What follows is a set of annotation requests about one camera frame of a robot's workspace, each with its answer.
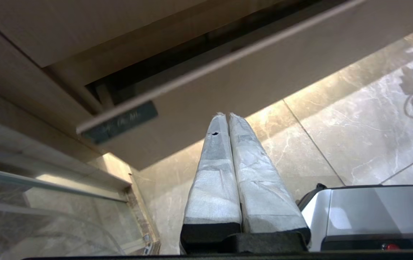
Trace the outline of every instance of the drawer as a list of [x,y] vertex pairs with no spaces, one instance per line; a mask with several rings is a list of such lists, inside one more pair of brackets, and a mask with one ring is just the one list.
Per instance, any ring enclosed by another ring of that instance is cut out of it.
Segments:
[[0,31],[48,66],[206,0],[0,0]]
[[144,169],[201,140],[216,112],[246,117],[412,33],[413,0],[349,0],[296,21],[276,21],[138,82],[150,90],[77,132]]

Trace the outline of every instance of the white wrapping paper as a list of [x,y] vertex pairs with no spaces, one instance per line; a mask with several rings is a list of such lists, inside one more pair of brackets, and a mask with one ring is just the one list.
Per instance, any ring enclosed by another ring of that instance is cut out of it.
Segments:
[[241,223],[240,202],[227,120],[218,113],[203,143],[197,173],[190,188],[184,224]]
[[231,113],[229,127],[243,232],[306,228],[301,211],[248,122]]

